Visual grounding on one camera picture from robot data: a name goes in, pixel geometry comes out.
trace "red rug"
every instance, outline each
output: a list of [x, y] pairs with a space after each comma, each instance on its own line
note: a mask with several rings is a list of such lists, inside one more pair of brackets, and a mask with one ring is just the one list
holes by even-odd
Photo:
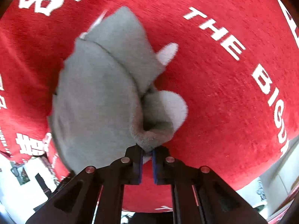
[[[155, 52], [178, 45], [155, 82], [188, 109], [166, 144], [172, 156], [208, 165], [240, 189], [282, 155], [298, 134], [299, 52], [277, 0], [14, 0], [0, 20], [3, 154], [22, 162], [41, 151], [63, 60], [76, 37], [120, 6], [137, 16]], [[153, 184], [148, 162], [123, 208], [165, 206], [169, 187]]]

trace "fabric texture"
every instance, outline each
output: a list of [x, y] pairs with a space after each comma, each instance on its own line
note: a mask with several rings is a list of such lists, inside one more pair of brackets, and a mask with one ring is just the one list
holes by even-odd
[[49, 118], [56, 149], [69, 169], [79, 173], [89, 165], [104, 167], [136, 143], [150, 152], [171, 140], [172, 122], [159, 97], [145, 96], [163, 70], [126, 7], [105, 18], [84, 40], [76, 40], [60, 73]]

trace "white wall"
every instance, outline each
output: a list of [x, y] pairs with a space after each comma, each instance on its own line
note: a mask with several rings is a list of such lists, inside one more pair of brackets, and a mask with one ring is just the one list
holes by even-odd
[[46, 195], [35, 179], [40, 174], [46, 185], [54, 191], [56, 185], [48, 169], [40, 159], [32, 159], [24, 168], [30, 181], [20, 185], [17, 178], [10, 171], [11, 164], [4, 156], [0, 155], [0, 201], [6, 211], [17, 224], [25, 224], [28, 218], [34, 214], [33, 208], [47, 201]]
[[268, 199], [269, 214], [273, 214], [283, 203], [291, 191], [292, 185], [299, 176], [299, 144], [296, 142], [285, 159], [267, 180], [268, 185], [264, 185], [264, 191]]

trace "metal screw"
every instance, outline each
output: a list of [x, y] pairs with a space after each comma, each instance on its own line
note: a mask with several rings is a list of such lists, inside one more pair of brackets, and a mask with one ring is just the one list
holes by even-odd
[[85, 172], [87, 173], [93, 173], [95, 171], [95, 168], [93, 166], [88, 166], [85, 168]]
[[126, 156], [121, 159], [122, 163], [128, 163], [129, 161], [130, 161], [130, 158], [128, 158]]
[[202, 173], [209, 173], [211, 169], [207, 166], [202, 166], [200, 170]]
[[165, 158], [165, 160], [169, 163], [172, 163], [175, 161], [175, 159], [172, 156], [168, 156], [167, 158]]

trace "plush ear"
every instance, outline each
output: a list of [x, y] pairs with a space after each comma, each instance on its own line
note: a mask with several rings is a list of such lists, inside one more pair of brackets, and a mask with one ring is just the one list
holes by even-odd
[[174, 58], [177, 51], [178, 44], [169, 43], [156, 53], [157, 60], [161, 62], [162, 65], [167, 66], [168, 63]]
[[89, 27], [88, 31], [87, 31], [87, 32], [83, 32], [83, 33], [80, 35], [80, 38], [81, 38], [81, 39], [84, 39], [85, 35], [87, 35], [90, 31], [92, 31], [92, 29], [93, 29], [95, 26], [97, 26], [98, 24], [101, 23], [101, 21], [103, 20], [103, 18], [105, 17], [105, 15], [106, 15], [106, 13], [107, 13], [107, 11], [108, 11], [108, 10], [104, 10], [104, 11], [102, 12], [102, 14], [97, 18], [97, 20], [94, 21], [94, 22], [92, 23], [92, 25]]

